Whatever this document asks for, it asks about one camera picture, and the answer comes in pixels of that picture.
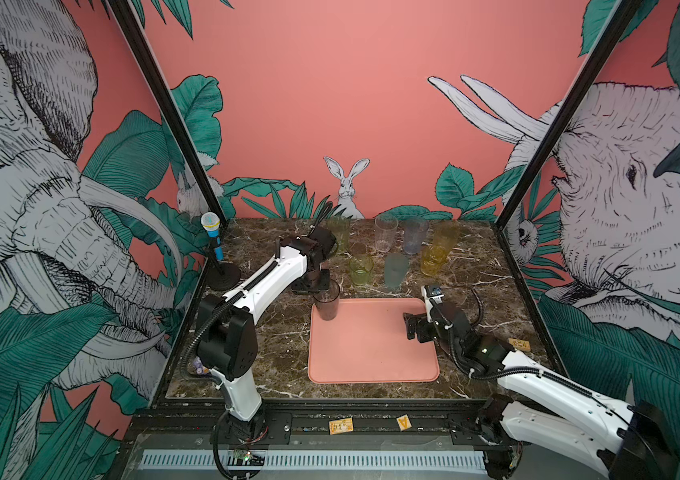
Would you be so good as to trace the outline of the tall smoky grey glass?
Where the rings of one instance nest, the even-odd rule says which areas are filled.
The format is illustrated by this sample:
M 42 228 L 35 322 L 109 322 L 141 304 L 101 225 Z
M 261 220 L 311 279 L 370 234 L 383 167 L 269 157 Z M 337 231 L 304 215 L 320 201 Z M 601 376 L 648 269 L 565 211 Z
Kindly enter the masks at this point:
M 312 295 L 314 306 L 321 319 L 334 320 L 338 314 L 341 287 L 338 282 L 331 279 L 326 290 L 321 290 Z

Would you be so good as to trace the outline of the tall green glass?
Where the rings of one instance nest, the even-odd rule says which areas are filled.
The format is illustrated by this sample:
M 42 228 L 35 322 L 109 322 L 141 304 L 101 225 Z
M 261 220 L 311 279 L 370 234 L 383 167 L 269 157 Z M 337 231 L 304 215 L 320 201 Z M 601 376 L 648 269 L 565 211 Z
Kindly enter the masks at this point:
M 334 254 L 340 255 L 345 253 L 350 244 L 351 220 L 343 216 L 333 216 L 326 221 L 326 226 L 336 240 Z

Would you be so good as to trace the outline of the tall clear glass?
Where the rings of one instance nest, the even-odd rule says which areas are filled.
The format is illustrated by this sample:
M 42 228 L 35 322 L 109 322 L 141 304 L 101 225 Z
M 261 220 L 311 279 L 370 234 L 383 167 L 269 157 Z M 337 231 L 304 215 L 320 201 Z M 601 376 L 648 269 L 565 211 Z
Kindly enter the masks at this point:
M 398 219 L 388 212 L 381 213 L 375 218 L 374 247 L 378 252 L 387 253 L 393 248 L 398 224 Z

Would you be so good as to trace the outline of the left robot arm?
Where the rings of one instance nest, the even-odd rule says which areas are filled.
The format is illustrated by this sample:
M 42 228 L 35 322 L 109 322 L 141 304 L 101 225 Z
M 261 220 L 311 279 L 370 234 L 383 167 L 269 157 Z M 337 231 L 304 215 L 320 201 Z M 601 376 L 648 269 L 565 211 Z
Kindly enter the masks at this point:
M 291 287 L 300 293 L 325 289 L 329 273 L 322 264 L 335 245 L 333 233 L 320 226 L 306 235 L 281 238 L 274 255 L 241 285 L 220 297 L 208 295 L 199 304 L 200 325 L 189 353 L 210 371 L 233 418 L 252 422 L 262 409 L 252 371 L 259 348 L 258 321 Z

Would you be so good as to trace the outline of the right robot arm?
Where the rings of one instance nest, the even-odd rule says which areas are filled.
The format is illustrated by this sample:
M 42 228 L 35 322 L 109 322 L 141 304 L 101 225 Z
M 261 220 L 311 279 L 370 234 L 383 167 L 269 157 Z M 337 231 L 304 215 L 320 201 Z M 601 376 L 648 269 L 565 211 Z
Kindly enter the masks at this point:
M 584 387 L 532 360 L 509 342 L 479 333 L 440 293 L 422 314 L 403 316 L 407 337 L 432 342 L 472 380 L 493 382 L 492 395 L 468 424 L 490 449 L 487 474 L 508 479 L 527 444 L 554 451 L 609 479 L 673 479 L 680 451 L 663 412 Z

